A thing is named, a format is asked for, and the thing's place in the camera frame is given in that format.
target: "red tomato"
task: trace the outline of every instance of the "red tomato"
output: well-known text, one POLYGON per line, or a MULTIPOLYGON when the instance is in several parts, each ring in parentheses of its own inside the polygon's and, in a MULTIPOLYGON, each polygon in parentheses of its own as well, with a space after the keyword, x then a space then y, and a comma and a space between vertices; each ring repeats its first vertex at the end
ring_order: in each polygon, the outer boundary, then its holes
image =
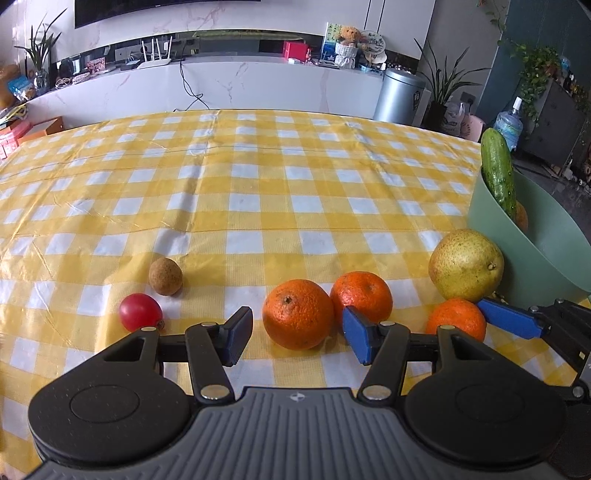
POLYGON ((119 305, 121 323, 130 332, 142 327, 159 327, 162 309, 158 302, 145 293, 127 295, 119 305))

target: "silver trash can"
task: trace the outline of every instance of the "silver trash can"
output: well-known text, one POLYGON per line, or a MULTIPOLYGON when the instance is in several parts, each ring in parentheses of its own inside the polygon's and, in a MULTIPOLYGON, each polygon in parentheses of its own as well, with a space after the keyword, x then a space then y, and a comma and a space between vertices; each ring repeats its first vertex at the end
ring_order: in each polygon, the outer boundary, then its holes
POLYGON ((412 73, 386 70, 374 120, 412 125, 425 85, 425 80, 412 73))

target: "cucumber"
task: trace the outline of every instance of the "cucumber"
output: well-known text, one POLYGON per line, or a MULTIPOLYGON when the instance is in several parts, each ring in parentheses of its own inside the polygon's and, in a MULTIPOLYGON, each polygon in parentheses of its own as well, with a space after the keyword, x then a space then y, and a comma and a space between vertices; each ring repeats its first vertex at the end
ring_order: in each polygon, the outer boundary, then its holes
POLYGON ((515 222, 517 198, 511 152, 505 138, 494 128, 489 128, 482 135, 480 155, 484 183, 508 217, 515 222))

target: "pink box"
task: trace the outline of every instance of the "pink box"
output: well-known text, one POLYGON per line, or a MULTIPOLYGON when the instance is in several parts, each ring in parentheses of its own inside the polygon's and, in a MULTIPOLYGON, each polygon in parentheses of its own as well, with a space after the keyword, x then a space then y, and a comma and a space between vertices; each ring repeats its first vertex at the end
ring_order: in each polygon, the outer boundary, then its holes
POLYGON ((306 61, 306 54, 308 53, 308 45, 302 42, 285 41, 283 42, 283 58, 297 59, 301 62, 306 61))

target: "orange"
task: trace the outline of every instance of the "orange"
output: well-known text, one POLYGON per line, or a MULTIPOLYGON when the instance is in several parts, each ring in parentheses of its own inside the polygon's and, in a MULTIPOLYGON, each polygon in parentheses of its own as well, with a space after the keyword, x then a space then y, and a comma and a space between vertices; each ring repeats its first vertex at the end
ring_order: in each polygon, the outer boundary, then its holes
POLYGON ((394 302, 387 283, 371 272, 349 272, 337 279, 330 291, 335 316, 343 325, 343 309, 357 308, 370 322, 388 320, 394 302))
POLYGON ((429 315, 425 333, 437 333, 439 325, 453 325, 481 342, 486 335, 484 315, 476 305, 464 299, 449 299, 438 305, 429 315))
POLYGON ((262 306, 269 337, 289 350, 318 345, 330 333, 335 311, 330 297, 310 280, 290 280, 276 287, 262 306))

